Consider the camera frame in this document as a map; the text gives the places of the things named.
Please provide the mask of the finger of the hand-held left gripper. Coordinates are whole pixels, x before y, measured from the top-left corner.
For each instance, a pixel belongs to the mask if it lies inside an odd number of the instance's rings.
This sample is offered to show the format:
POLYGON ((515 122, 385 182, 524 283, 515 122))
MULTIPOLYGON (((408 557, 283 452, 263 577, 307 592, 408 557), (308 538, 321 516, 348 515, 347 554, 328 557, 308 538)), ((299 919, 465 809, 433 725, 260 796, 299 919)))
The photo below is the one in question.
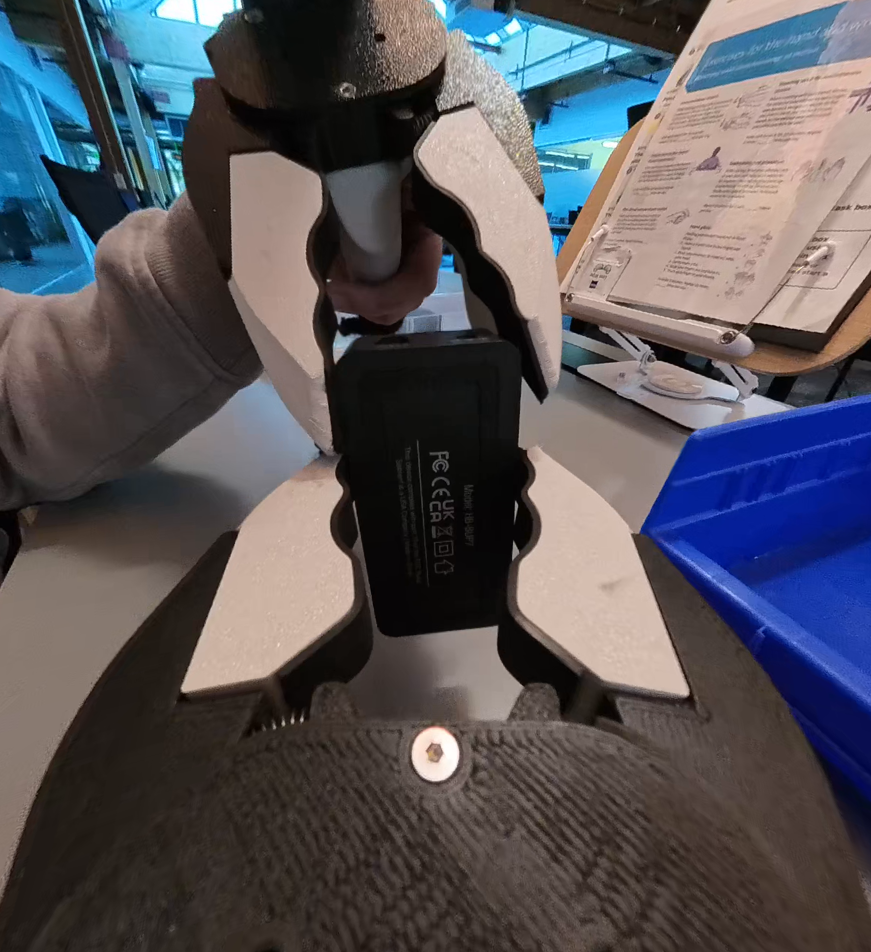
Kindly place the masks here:
POLYGON ((562 309, 543 204, 476 106, 442 114, 415 147, 412 199, 461 262, 465 287, 511 343, 538 402, 556 389, 562 309))
POLYGON ((274 151, 229 159, 229 289, 264 375, 318 449, 336 455, 317 323, 325 284, 312 243, 327 210, 323 177, 274 151))

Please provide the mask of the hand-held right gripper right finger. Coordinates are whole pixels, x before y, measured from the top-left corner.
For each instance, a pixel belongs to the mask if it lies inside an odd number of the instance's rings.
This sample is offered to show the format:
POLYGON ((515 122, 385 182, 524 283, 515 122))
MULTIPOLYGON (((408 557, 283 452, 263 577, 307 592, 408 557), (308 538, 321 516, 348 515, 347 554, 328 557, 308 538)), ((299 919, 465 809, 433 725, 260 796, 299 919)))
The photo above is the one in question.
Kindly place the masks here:
POLYGON ((628 524, 540 447, 524 452, 524 470, 505 606, 528 645, 619 694, 687 699, 628 524))

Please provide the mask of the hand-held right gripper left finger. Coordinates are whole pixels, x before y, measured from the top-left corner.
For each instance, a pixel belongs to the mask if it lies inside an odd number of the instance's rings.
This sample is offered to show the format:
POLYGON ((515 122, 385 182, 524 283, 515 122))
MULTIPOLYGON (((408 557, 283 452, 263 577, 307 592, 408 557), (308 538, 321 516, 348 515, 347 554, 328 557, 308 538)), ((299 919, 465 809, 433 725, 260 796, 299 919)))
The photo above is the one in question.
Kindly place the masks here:
POLYGON ((365 667, 370 600, 340 464, 319 456, 243 521, 181 684, 185 696, 309 700, 320 684, 348 683, 365 667))

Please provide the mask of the black rectangular adapter box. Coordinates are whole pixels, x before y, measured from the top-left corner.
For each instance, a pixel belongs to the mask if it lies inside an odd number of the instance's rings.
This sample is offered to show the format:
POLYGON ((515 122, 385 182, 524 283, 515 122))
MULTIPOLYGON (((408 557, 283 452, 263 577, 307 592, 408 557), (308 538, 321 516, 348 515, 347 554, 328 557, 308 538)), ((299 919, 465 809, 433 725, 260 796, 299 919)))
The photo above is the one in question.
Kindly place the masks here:
POLYGON ((379 631, 497 625, 513 558, 521 359, 484 330, 363 337, 333 408, 379 631))

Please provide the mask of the person's left forearm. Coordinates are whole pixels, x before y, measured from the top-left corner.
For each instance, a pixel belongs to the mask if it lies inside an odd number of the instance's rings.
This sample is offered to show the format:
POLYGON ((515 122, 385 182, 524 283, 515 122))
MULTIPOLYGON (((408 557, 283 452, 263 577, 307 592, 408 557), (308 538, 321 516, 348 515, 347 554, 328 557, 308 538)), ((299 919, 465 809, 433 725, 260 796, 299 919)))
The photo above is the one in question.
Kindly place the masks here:
POLYGON ((0 288, 0 512, 123 477, 261 374, 189 194, 132 213, 81 291, 0 288))

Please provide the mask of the pale desk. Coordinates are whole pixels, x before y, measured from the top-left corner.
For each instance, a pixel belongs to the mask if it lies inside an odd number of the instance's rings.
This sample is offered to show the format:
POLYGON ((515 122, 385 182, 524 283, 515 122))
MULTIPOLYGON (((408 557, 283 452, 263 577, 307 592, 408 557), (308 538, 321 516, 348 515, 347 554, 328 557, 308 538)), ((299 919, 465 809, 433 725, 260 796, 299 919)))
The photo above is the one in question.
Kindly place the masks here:
MULTIPOLYGON (((686 442, 674 424, 562 371, 522 430, 639 530, 686 442)), ((151 466, 44 506, 0 590, 0 897, 37 784, 76 711, 134 630, 224 531, 310 463, 272 386, 234 397, 151 466)), ((517 684, 493 629, 376 641, 357 703, 384 717, 504 715, 517 684)), ((871 816, 841 809, 871 903, 871 816)))

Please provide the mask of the person's left hand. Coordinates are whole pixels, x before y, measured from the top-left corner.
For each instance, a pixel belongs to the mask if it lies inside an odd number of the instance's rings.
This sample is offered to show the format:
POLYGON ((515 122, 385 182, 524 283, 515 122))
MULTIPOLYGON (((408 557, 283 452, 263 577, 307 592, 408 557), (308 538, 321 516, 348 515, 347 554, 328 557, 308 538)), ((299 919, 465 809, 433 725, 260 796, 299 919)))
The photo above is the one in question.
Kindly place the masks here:
POLYGON ((378 283, 355 279, 342 258, 337 258, 327 279, 334 309, 379 327, 399 325, 435 291, 443 241, 417 218, 409 217, 403 225, 402 251, 396 272, 378 283))

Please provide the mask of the dark background panel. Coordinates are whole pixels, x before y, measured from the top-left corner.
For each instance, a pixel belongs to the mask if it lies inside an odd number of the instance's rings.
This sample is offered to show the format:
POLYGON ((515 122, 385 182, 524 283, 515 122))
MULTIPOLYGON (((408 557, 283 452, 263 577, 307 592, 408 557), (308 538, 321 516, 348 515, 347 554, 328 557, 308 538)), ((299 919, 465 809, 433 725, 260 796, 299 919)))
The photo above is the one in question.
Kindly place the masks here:
POLYGON ((45 154, 39 159, 62 204, 94 244, 140 208, 133 192, 118 188, 104 173, 77 170, 45 154))

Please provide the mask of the white stand base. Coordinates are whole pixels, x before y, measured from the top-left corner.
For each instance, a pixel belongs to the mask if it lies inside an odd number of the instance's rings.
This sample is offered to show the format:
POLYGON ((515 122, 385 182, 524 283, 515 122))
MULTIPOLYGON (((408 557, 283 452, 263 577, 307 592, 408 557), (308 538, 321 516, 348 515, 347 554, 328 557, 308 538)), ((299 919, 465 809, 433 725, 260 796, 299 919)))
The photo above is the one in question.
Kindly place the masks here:
POLYGON ((713 368, 725 378, 720 382, 658 360, 649 343, 626 331, 608 328, 606 333, 628 358, 587 363, 576 373, 684 429, 697 431, 789 410, 759 395, 757 375, 744 367, 713 360, 713 368))

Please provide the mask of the blue plastic bin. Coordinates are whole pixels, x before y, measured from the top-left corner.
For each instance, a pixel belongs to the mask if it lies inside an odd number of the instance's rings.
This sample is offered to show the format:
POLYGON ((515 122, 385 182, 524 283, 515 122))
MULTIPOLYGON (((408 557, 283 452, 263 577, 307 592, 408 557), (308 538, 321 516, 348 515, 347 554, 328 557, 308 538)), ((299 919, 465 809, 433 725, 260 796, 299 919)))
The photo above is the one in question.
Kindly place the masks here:
POLYGON ((871 806, 871 395, 693 433, 642 533, 871 806))

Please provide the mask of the printed instruction sheet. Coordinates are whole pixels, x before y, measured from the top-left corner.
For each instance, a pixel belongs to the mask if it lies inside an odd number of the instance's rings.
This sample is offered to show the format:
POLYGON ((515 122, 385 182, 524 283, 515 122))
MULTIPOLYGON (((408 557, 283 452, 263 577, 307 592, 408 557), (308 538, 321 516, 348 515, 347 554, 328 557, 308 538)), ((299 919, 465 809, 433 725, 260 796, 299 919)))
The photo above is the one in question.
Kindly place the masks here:
POLYGON ((607 297, 745 324, 870 161, 871 1, 723 6, 670 80, 607 297))

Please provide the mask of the wooden document stand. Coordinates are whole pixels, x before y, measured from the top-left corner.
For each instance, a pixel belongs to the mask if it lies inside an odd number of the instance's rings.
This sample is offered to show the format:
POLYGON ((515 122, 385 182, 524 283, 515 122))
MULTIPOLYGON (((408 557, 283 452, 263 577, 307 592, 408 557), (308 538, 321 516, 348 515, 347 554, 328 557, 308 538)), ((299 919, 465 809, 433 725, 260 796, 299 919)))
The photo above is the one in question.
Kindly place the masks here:
MULTIPOLYGON (((573 222, 572 230, 557 258, 558 273, 561 277, 568 276, 589 233, 594 231, 595 222, 608 203, 615 180, 625 176, 631 163, 629 155, 641 148, 644 142, 643 124, 644 121, 641 120, 632 125, 620 140, 619 146, 608 159, 605 170, 601 172, 584 207, 573 222)), ((691 327, 691 334, 684 336, 683 333, 689 330, 687 320, 672 319, 671 322, 679 327, 676 329, 676 335, 669 337, 664 327, 647 321, 646 315, 641 312, 634 314, 634 327, 629 328, 618 327, 617 316, 603 313, 586 316, 570 304, 565 304, 564 311, 572 320, 572 329, 578 329, 581 324, 600 327, 603 333, 609 330, 617 331, 636 343, 647 344, 654 350, 674 349, 703 358, 725 360, 755 373, 795 376, 838 363, 871 339, 871 268, 846 302, 835 326, 831 328, 831 335, 811 340, 804 333, 790 328, 755 325, 752 339, 755 349, 745 357, 714 351, 712 342, 696 336, 697 327, 691 327)))

